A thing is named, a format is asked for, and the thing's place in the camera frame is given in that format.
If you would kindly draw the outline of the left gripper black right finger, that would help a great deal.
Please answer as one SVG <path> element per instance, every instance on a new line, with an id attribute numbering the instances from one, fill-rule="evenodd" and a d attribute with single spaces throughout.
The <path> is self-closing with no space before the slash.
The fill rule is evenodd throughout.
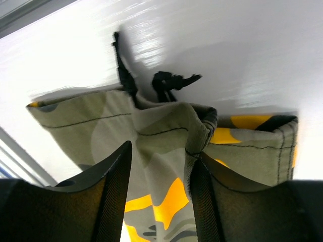
<path id="1" fill-rule="evenodd" d="M 273 187 L 202 153 L 190 174 L 199 241 L 322 241 L 322 182 Z"/>

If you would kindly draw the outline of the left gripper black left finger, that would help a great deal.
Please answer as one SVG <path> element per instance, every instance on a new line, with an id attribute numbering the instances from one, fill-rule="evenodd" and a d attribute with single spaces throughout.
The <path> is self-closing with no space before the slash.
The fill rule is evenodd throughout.
<path id="1" fill-rule="evenodd" d="M 1 241 L 119 241 L 131 161 L 126 141 L 54 187 L 2 179 Z"/>

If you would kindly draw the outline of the camouflage yellow green trousers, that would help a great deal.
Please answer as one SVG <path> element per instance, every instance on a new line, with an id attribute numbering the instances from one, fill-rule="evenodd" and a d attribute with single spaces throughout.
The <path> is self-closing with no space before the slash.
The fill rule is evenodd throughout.
<path id="1" fill-rule="evenodd" d="M 296 116 L 218 116 L 213 107 L 177 101 L 172 90 L 196 82 L 196 74 L 157 72 L 152 85 L 158 101 L 149 101 L 122 62 L 119 32 L 114 39 L 120 86 L 43 96 L 27 109 L 81 169 L 132 143 L 124 215 L 132 241 L 197 241 L 188 187 L 202 152 L 267 186 L 292 179 Z"/>

